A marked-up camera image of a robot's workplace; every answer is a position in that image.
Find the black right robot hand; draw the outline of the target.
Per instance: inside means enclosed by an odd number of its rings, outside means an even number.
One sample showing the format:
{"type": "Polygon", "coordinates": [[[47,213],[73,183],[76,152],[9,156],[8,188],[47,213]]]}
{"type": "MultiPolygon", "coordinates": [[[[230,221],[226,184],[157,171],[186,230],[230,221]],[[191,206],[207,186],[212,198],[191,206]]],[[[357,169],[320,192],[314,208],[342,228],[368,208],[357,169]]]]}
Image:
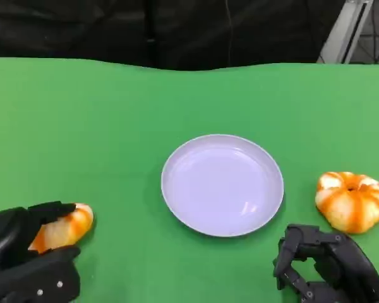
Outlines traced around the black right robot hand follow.
{"type": "Polygon", "coordinates": [[[379,302],[379,274],[347,234],[290,224],[278,248],[273,261],[277,288],[292,288],[300,302],[379,302]],[[309,258],[322,281],[308,282],[292,267],[293,261],[309,258]]]}

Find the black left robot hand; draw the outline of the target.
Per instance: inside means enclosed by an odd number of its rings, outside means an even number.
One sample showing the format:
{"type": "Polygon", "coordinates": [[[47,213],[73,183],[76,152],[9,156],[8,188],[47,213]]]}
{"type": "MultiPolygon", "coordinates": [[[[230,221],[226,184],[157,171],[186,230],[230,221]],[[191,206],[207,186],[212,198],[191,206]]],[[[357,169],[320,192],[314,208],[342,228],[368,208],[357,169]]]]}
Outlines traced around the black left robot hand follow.
{"type": "Polygon", "coordinates": [[[16,207],[0,211],[0,271],[24,264],[52,251],[42,244],[30,247],[41,228],[76,210],[74,203],[51,201],[28,208],[16,207]]]}

